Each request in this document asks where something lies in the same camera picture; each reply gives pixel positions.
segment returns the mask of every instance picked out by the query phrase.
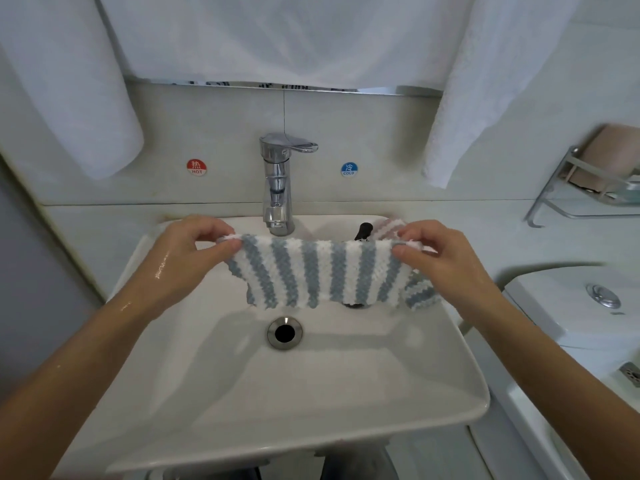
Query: forearm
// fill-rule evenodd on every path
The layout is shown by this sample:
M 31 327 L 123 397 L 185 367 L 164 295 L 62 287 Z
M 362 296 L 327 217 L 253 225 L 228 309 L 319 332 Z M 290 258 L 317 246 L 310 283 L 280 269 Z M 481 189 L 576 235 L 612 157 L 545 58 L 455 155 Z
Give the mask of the forearm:
M 0 406 L 7 478 L 49 478 L 149 320 L 108 303 Z
M 640 478 L 640 414 L 505 298 L 461 311 L 589 476 Z

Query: left hand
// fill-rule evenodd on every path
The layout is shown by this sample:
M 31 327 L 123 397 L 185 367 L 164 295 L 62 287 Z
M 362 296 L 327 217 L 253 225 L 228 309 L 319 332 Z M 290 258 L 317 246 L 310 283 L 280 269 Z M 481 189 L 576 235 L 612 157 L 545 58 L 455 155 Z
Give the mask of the left hand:
M 121 311 L 157 318 L 187 297 L 213 266 L 242 247 L 242 241 L 233 239 L 197 250 L 196 241 L 215 242 L 234 233 L 226 222 L 208 216 L 188 216 L 169 224 L 111 302 Z

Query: wall shelf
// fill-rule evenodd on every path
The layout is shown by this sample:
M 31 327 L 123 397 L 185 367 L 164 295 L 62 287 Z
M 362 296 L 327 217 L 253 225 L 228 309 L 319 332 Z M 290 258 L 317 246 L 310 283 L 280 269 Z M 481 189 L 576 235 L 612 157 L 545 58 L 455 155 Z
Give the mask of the wall shelf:
M 619 178 L 578 159 L 579 153 L 580 148 L 578 146 L 571 146 L 564 154 L 556 170 L 524 218 L 529 226 L 533 228 L 544 227 L 534 222 L 536 214 L 543 205 L 569 219 L 630 219 L 640 217 L 640 203 L 622 201 L 617 196 L 613 197 L 611 193 L 612 190 L 618 191 L 620 189 L 640 191 L 640 184 Z M 567 176 L 561 177 L 562 170 L 569 165 L 572 167 Z M 568 180 L 577 168 L 601 177 L 610 182 L 610 184 L 607 185 L 603 192 L 599 193 L 576 187 L 570 184 Z

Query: chrome faucet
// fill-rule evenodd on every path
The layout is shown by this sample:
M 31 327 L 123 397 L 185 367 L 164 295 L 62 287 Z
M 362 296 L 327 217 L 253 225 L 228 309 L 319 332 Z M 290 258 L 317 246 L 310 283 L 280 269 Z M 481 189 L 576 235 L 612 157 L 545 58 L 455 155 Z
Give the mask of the chrome faucet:
M 262 220 L 273 235 L 289 235 L 294 229 L 289 175 L 291 151 L 313 153 L 317 149 L 315 143 L 284 133 L 269 133 L 260 138 L 265 178 Z

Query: faucet handle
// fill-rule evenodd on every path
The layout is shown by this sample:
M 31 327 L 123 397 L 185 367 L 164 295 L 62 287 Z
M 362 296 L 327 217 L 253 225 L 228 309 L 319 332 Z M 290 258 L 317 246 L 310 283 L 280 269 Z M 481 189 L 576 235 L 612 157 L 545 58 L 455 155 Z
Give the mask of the faucet handle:
M 260 138 L 260 154 L 267 163 L 284 163 L 291 151 L 314 153 L 318 145 L 304 138 L 296 138 L 285 133 L 268 133 Z

